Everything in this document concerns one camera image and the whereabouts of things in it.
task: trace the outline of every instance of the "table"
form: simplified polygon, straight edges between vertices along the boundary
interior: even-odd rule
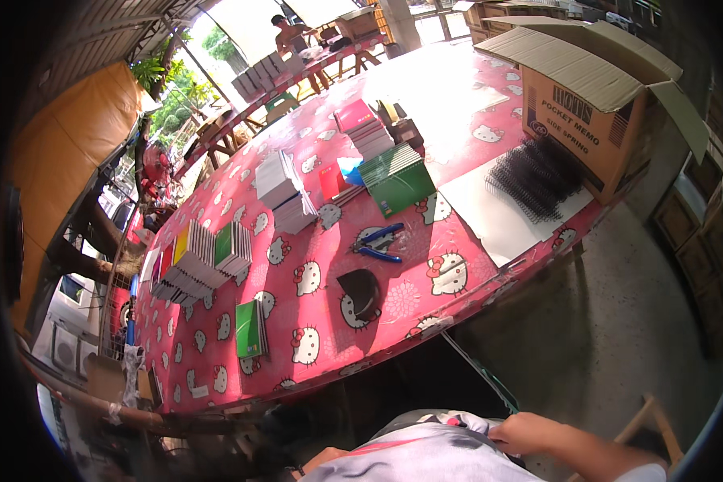
[[[477,86],[508,95],[471,112],[464,102]],[[166,223],[151,248],[167,245],[195,218],[215,231],[231,219],[253,230],[253,264],[193,307],[154,300],[139,287],[136,342],[162,384],[159,411],[193,412],[272,400],[359,372],[440,333],[492,304],[562,255],[611,207],[592,201],[540,242],[499,270],[461,218],[439,194],[384,219],[366,193],[336,207],[321,195],[318,172],[339,157],[358,157],[336,131],[333,110],[393,92],[425,139],[425,162],[435,185],[468,172],[519,144],[520,72],[501,61],[450,45],[424,47],[337,84],[281,118],[240,149]],[[446,94],[434,94],[439,87]],[[431,97],[424,97],[431,92]],[[483,136],[486,131],[494,136]],[[275,232],[269,209],[257,201],[255,167],[282,149],[292,157],[321,218],[298,235]],[[401,265],[347,253],[357,238],[402,222],[388,239]],[[433,276],[434,263],[465,262],[454,274]],[[371,323],[353,316],[337,276],[367,268],[386,294]],[[235,305],[259,298],[265,307],[270,355],[239,361]]]
[[[380,34],[368,37],[366,39],[359,39],[353,45],[349,45],[336,53],[330,53],[329,49],[327,48],[325,49],[325,55],[321,56],[318,59],[311,60],[308,64],[305,65],[305,70],[303,70],[296,76],[290,76],[288,72],[282,74],[282,76],[277,79],[279,83],[275,86],[273,90],[271,90],[270,92],[263,92],[263,94],[257,100],[249,104],[249,106],[242,112],[235,113],[235,110],[233,109],[229,111],[228,114],[225,114],[227,118],[225,119],[224,125],[221,127],[221,129],[216,134],[214,134],[214,136],[210,140],[206,141],[205,143],[201,144],[193,150],[190,156],[174,173],[174,179],[182,179],[185,173],[187,173],[188,169],[190,169],[193,164],[196,163],[198,159],[200,159],[201,156],[209,150],[210,147],[220,142],[227,134],[233,131],[233,128],[235,126],[237,126],[247,117],[249,117],[255,110],[259,109],[269,100],[280,96],[294,84],[300,82],[302,79],[307,79],[308,76],[312,76],[313,74],[321,71],[327,65],[344,59],[349,55],[364,52],[366,51],[366,49],[374,47],[381,42],[385,42],[387,38],[388,36],[386,34]]]

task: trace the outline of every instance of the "black spiral binding coil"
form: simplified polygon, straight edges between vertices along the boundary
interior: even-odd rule
[[[534,224],[561,219],[558,204],[582,186],[578,160],[549,136],[521,142],[487,171],[485,187],[509,194]]]

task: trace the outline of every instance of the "man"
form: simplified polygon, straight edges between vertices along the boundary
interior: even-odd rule
[[[309,27],[303,23],[290,25],[283,15],[274,15],[273,18],[270,19],[270,23],[281,29],[281,32],[276,35],[276,51],[279,55],[283,55],[287,52],[292,52],[292,55],[297,55],[298,53],[294,51],[294,47],[292,45],[292,39],[298,36],[302,37],[302,35],[316,35],[317,33],[316,29],[309,29]],[[324,75],[324,72],[319,70],[315,75],[318,77],[321,85],[323,85],[325,89],[329,89],[329,81]],[[318,94],[321,89],[319,89],[314,76],[308,76],[308,81],[310,82],[310,87]]]
[[[518,413],[496,422],[446,410],[400,415],[361,447],[351,452],[328,447],[292,475],[328,482],[348,478],[360,482],[540,480],[507,453],[547,453],[590,482],[666,480],[666,463],[656,455],[607,442],[534,413]]]

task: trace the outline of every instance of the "hand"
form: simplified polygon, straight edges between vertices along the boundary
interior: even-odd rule
[[[313,469],[317,468],[318,466],[324,464],[325,462],[329,462],[330,460],[334,460],[340,457],[343,457],[348,453],[347,450],[343,449],[336,449],[334,447],[327,447],[320,451],[316,457],[310,459],[306,465],[303,466],[303,472],[305,472],[306,475],[308,475]],[[299,472],[293,472],[292,475],[294,475],[295,479],[300,479]]]
[[[565,427],[535,413],[520,412],[491,428],[487,436],[504,453],[528,455],[546,451]]]

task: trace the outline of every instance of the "blue-handled pliers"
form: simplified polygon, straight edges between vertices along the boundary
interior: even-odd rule
[[[399,231],[400,229],[403,229],[404,227],[404,223],[396,223],[395,225],[384,227],[383,229],[378,229],[371,235],[364,236],[362,239],[351,245],[351,249],[363,255],[376,257],[377,259],[383,261],[390,261],[391,263],[401,263],[402,259],[399,256],[386,255],[386,253],[377,251],[376,249],[373,249],[368,245],[379,237],[390,235],[392,233],[395,233],[396,231]]]

